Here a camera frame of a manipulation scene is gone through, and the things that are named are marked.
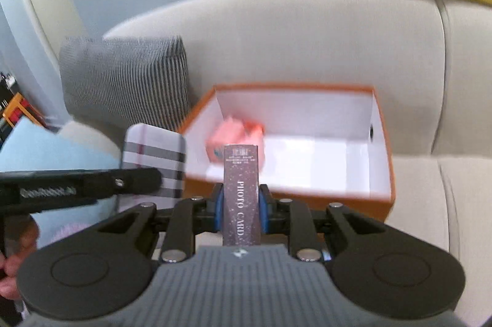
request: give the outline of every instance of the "gray striped pillow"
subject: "gray striped pillow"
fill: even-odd
[[[60,73],[66,108],[75,117],[175,131],[189,111],[181,37],[67,38]]]

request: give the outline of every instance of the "circular pad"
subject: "circular pad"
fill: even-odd
[[[333,282],[353,303],[394,319],[424,319],[454,308],[464,288],[461,265],[412,240],[349,246],[331,262]]]
[[[127,306],[152,275],[150,260],[124,234],[86,230],[33,253],[21,266],[17,284],[28,309],[74,321]]]
[[[108,263],[94,255],[68,255],[55,262],[53,278],[67,287],[84,287],[103,279],[109,270]]]
[[[409,254],[383,255],[376,259],[373,270],[381,281],[397,287],[417,286],[431,275],[426,261]]]

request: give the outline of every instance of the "person's hand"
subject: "person's hand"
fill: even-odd
[[[18,251],[7,259],[0,252],[0,270],[3,270],[7,277],[0,280],[0,296],[6,299],[20,299],[17,290],[16,276],[19,267],[31,253],[36,250],[36,240],[39,237],[38,225],[30,219],[22,227],[18,236]]]

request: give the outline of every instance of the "gray ribbed surface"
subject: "gray ribbed surface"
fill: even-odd
[[[60,50],[67,110],[127,129],[147,123],[175,131],[189,111],[183,41],[67,38]]]
[[[380,318],[345,299],[320,264],[298,262],[283,245],[204,247],[192,259],[161,266],[147,291],[106,318],[22,327],[464,327],[452,312],[422,321]]]

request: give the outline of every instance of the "striped fabric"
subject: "striped fabric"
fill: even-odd
[[[174,206],[184,188],[184,141],[181,134],[142,123],[127,130],[121,167],[156,167],[161,171],[162,185],[152,196],[123,196],[120,211],[145,201],[155,202],[158,208]]]
[[[60,51],[65,105],[77,117],[127,129],[177,130],[188,114],[188,66],[180,37],[67,38]]]

